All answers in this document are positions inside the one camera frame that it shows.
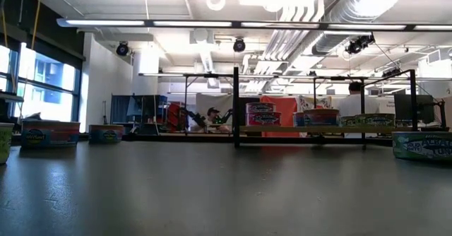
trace curtain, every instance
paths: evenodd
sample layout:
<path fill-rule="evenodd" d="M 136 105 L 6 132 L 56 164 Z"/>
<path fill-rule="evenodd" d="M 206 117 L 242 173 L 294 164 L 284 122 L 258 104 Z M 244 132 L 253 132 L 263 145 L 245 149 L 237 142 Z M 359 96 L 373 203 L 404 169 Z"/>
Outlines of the curtain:
<path fill-rule="evenodd" d="M 127 122 L 127 109 L 129 108 L 130 98 L 130 95 L 112 95 L 110 124 Z"/>

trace computer monitor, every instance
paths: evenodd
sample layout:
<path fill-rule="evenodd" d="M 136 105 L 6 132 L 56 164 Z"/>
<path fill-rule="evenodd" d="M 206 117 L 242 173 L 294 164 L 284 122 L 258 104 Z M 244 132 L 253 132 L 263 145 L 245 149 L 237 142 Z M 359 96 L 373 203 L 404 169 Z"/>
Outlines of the computer monitor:
<path fill-rule="evenodd" d="M 431 95 L 416 95 L 417 100 L 417 120 L 422 120 L 425 124 L 435 120 L 433 97 Z M 411 95 L 394 95 L 395 119 L 397 121 L 408 122 L 412 119 Z"/>

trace person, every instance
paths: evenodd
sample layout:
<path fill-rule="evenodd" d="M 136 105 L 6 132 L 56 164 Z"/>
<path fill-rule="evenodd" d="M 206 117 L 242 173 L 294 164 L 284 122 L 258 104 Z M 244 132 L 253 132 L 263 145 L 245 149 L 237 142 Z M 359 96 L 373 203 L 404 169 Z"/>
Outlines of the person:
<path fill-rule="evenodd" d="M 207 119 L 206 119 L 207 126 L 215 124 L 215 120 L 217 119 L 219 113 L 220 111 L 215 109 L 214 107 L 211 107 L 209 108 L 209 110 L 207 110 Z M 229 127 L 225 125 L 217 126 L 216 130 L 219 131 L 220 133 L 230 132 Z"/>
<path fill-rule="evenodd" d="M 211 107 L 207 110 L 207 118 L 204 119 L 204 124 L 206 124 L 207 128 L 209 128 L 209 126 L 215 124 L 215 120 L 217 117 L 219 117 L 219 113 L 220 111 L 215 109 L 214 107 Z M 192 131 L 195 132 L 204 132 L 205 129 L 196 125 L 196 126 L 192 126 L 191 127 Z M 229 133 L 231 132 L 229 127 L 225 126 L 225 125 L 220 125 L 220 126 L 216 126 L 215 130 L 213 132 L 220 132 L 220 133 Z"/>
<path fill-rule="evenodd" d="M 350 95 L 339 102 L 338 109 L 341 117 L 361 114 L 361 85 L 359 82 L 352 82 L 348 86 Z M 366 113 L 379 113 L 380 104 L 375 98 L 365 96 L 364 109 Z"/>

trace fluorescent light fixture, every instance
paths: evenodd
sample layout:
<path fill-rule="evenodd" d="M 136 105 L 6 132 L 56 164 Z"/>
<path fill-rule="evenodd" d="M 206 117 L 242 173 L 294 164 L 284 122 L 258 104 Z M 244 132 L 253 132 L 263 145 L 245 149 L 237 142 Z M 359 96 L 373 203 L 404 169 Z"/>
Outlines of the fluorescent light fixture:
<path fill-rule="evenodd" d="M 279 23 L 279 22 L 243 22 L 243 28 L 306 28 L 316 29 L 319 28 L 318 23 Z"/>
<path fill-rule="evenodd" d="M 168 92 L 170 95 L 185 95 L 184 92 Z M 187 92 L 187 95 L 196 95 L 196 94 L 203 94 L 203 95 L 232 95 L 232 93 L 214 93 L 214 92 Z"/>
<path fill-rule="evenodd" d="M 415 30 L 451 31 L 452 25 L 416 25 Z"/>
<path fill-rule="evenodd" d="M 170 94 L 170 95 L 185 95 L 184 92 L 168 92 L 167 94 Z M 194 93 L 194 92 L 187 92 L 186 94 L 187 94 L 187 95 L 196 95 L 197 93 Z"/>
<path fill-rule="evenodd" d="M 324 31 L 325 35 L 372 35 L 372 32 L 367 31 Z"/>
<path fill-rule="evenodd" d="M 267 76 L 267 75 L 239 75 L 239 78 L 275 78 L 275 76 Z"/>
<path fill-rule="evenodd" d="M 143 76 L 156 76 L 156 77 L 184 77 L 182 73 L 140 73 Z"/>
<path fill-rule="evenodd" d="M 66 20 L 72 26 L 144 26 L 142 20 Z"/>
<path fill-rule="evenodd" d="M 331 29 L 347 30 L 404 30 L 406 25 L 388 25 L 388 24 L 330 24 Z"/>
<path fill-rule="evenodd" d="M 278 78 L 313 79 L 313 76 L 278 76 Z"/>
<path fill-rule="evenodd" d="M 157 20 L 154 26 L 170 26 L 170 27 L 232 27 L 230 21 L 177 21 L 177 20 Z"/>

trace can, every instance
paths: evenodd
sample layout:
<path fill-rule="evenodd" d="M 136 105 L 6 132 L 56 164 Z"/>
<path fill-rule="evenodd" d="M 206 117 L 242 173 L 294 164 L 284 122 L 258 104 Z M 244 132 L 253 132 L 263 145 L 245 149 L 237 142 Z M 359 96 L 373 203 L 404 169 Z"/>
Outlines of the can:
<path fill-rule="evenodd" d="M 340 126 L 356 126 L 356 117 L 355 116 L 347 116 L 340 118 Z"/>
<path fill-rule="evenodd" d="M 360 114 L 356 116 L 357 126 L 392 126 L 396 125 L 396 115 L 389 113 Z"/>
<path fill-rule="evenodd" d="M 122 125 L 90 125 L 90 143 L 119 143 L 124 134 Z"/>
<path fill-rule="evenodd" d="M 304 126 L 304 112 L 294 112 L 294 126 Z"/>
<path fill-rule="evenodd" d="M 393 132 L 392 137 L 396 158 L 452 161 L 452 133 Z"/>
<path fill-rule="evenodd" d="M 22 148 L 75 147 L 79 134 L 79 122 L 24 120 L 20 143 Z"/>
<path fill-rule="evenodd" d="M 246 104 L 246 113 L 274 111 L 276 111 L 276 105 L 272 102 L 249 102 Z"/>
<path fill-rule="evenodd" d="M 246 114 L 247 126 L 280 126 L 280 112 L 251 112 Z"/>
<path fill-rule="evenodd" d="M 337 126 L 339 110 L 312 109 L 304 111 L 304 124 L 306 126 Z"/>
<path fill-rule="evenodd" d="M 8 161 L 14 124 L 0 123 L 0 165 Z"/>

